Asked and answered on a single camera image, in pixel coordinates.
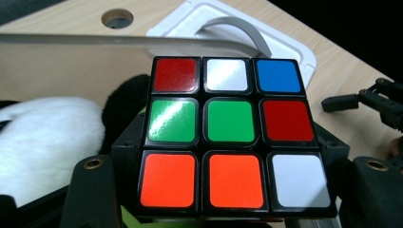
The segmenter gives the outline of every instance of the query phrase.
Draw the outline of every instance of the cube face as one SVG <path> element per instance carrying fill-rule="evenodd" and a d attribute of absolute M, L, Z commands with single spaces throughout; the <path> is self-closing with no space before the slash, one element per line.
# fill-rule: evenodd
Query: cube face
<path fill-rule="evenodd" d="M 196 167 L 196 160 L 190 154 L 148 154 L 142 173 L 142 206 L 190 207 L 196 196 Z"/>
<path fill-rule="evenodd" d="M 278 202 L 284 207 L 328 207 L 326 177 L 314 155 L 275 155 L 272 159 Z"/>
<path fill-rule="evenodd" d="M 273 151 L 267 157 L 267 172 L 274 215 L 310 217 L 335 212 L 318 152 Z"/>
<path fill-rule="evenodd" d="M 212 93 L 239 93 L 250 90 L 247 59 L 205 59 L 204 88 Z"/>
<path fill-rule="evenodd" d="M 261 208 L 260 162 L 253 155 L 217 154 L 209 160 L 210 202 L 218 208 Z"/>
<path fill-rule="evenodd" d="M 196 93 L 200 86 L 200 61 L 197 57 L 156 58 L 152 73 L 152 93 Z"/>
<path fill-rule="evenodd" d="M 260 94 L 306 96 L 296 61 L 257 59 L 254 67 Z"/>
<path fill-rule="evenodd" d="M 145 145 L 193 145 L 199 135 L 198 102 L 191 98 L 156 98 L 150 102 Z"/>
<path fill-rule="evenodd" d="M 314 218 L 317 208 L 322 218 L 335 207 L 313 173 L 322 162 L 295 60 L 156 57 L 143 135 L 141 218 Z M 304 175 L 321 181 L 298 196 L 311 200 L 322 186 L 318 204 L 288 199 L 297 187 L 285 170 L 303 173 L 306 162 L 315 170 Z"/>
<path fill-rule="evenodd" d="M 302 101 L 263 101 L 264 131 L 271 141 L 310 142 L 314 130 L 307 105 Z"/>
<path fill-rule="evenodd" d="M 250 144 L 256 138 L 252 106 L 244 100 L 207 101 L 203 123 L 204 137 L 212 144 Z"/>

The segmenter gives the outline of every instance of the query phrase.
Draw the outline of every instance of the black metal bracket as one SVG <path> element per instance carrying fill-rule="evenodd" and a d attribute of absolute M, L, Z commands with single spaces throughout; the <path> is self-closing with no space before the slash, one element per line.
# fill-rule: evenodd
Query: black metal bracket
<path fill-rule="evenodd" d="M 325 112 L 335 112 L 356 109 L 359 103 L 378 111 L 385 125 L 403 132 L 402 84 L 379 78 L 374 85 L 361 89 L 358 94 L 329 97 L 321 105 Z"/>

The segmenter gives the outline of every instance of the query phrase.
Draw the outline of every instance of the wooden desk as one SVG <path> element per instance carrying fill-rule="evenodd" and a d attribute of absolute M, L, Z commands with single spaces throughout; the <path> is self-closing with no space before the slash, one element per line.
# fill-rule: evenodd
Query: wooden desk
<path fill-rule="evenodd" d="M 389 141 L 400 137 L 400 134 L 383 124 L 377 112 L 361 105 L 358 110 L 328 114 L 323 112 L 320 105 L 323 99 L 330 96 L 357 93 L 361 88 L 371 86 L 377 78 L 387 78 L 385 75 L 270 2 L 265 0 L 222 0 L 222 2 L 280 30 L 310 48 L 317 57 L 317 71 L 307 89 L 314 121 L 351 146 L 351 159 L 356 156 L 387 158 Z M 0 28 L 0 32 L 145 36 L 150 28 L 181 3 L 182 0 L 68 0 L 4 25 Z M 116 8 L 131 11 L 134 15 L 133 24 L 122 29 L 106 28 L 101 23 L 101 17 L 106 11 Z M 25 85 L 25 92 L 21 94 L 18 93 L 21 84 L 12 84 L 10 78 L 8 81 L 7 78 L 1 78 L 0 98 L 27 100 L 36 96 L 73 94 L 87 97 L 103 105 L 106 96 L 122 82 L 121 79 L 109 78 L 104 82 L 102 93 L 98 91 L 88 93 L 79 86 L 66 88 L 65 82 L 55 82 L 49 78 L 44 80 L 55 83 L 51 85 L 52 90 L 47 90 L 48 83 L 38 85 L 34 89 Z"/>

